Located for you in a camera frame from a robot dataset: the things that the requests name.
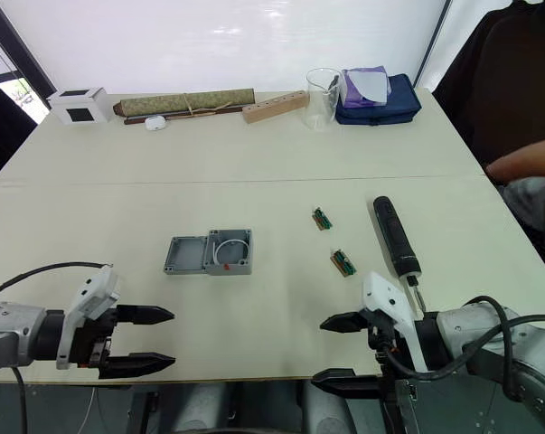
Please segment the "wooden stand with holes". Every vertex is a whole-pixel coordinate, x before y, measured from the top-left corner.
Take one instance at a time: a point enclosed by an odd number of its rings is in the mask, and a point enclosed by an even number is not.
[[[267,99],[266,101],[250,104],[242,108],[244,120],[251,124],[259,120],[272,118],[288,111],[300,109],[308,105],[308,94],[303,90],[289,93],[282,97]]]

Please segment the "table surface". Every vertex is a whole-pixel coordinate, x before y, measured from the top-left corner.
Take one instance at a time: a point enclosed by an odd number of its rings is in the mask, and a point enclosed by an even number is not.
[[[277,94],[257,94],[267,99]],[[408,124],[314,132],[302,110],[253,124],[242,115],[168,122],[147,131],[63,125],[53,114],[0,173],[0,185],[197,183],[480,175],[481,167],[427,90]]]
[[[545,313],[545,268],[498,193],[479,175],[234,184],[0,188],[0,283],[65,260],[112,262],[120,302],[176,313],[161,325],[121,325],[112,353],[157,351],[176,364],[125,382],[309,377],[329,367],[378,373],[366,334],[319,330],[355,310],[370,271],[392,277],[371,215],[379,195],[395,203],[418,254],[430,310],[486,294],[520,314]],[[334,224],[319,231],[320,205]],[[167,276],[170,239],[210,229],[251,228],[253,274]],[[343,249],[358,273],[343,278],[329,260]],[[66,308],[92,269],[43,273],[0,297]],[[31,382],[90,383],[95,370],[23,368]],[[0,381],[12,381],[9,370]]]
[[[423,269],[431,310],[486,294],[520,314],[545,313],[545,267],[430,94],[406,125],[305,129],[297,113],[246,125],[239,114],[175,121],[162,131],[65,127],[52,115],[0,174],[0,283],[65,260],[112,262],[123,304],[176,313],[120,325],[112,354],[156,351],[176,363],[137,379],[23,368],[28,382],[174,382],[310,377],[329,367],[379,373],[366,334],[318,326],[361,303],[363,277],[391,282],[371,203],[388,195]],[[334,227],[319,231],[321,206]],[[167,276],[173,236],[250,228],[250,276]],[[343,249],[358,273],[329,257]],[[2,300],[67,308],[93,269],[60,269]],[[9,370],[0,381],[12,382]]]

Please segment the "white backdrop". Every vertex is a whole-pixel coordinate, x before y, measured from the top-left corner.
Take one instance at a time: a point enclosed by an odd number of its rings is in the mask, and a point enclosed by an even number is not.
[[[443,0],[0,0],[59,90],[296,90],[384,64],[413,80]]]

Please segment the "blue pouch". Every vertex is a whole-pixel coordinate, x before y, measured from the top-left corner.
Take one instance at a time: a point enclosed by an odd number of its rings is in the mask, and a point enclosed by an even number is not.
[[[344,108],[340,98],[335,118],[344,125],[388,125],[410,122],[421,109],[415,90],[406,74],[389,77],[390,93],[387,104],[367,108]]]

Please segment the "clear glass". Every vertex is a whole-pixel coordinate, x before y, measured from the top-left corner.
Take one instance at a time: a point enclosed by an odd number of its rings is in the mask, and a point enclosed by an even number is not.
[[[310,101],[305,123],[315,131],[327,129],[334,121],[342,75],[331,68],[318,68],[306,74]]]

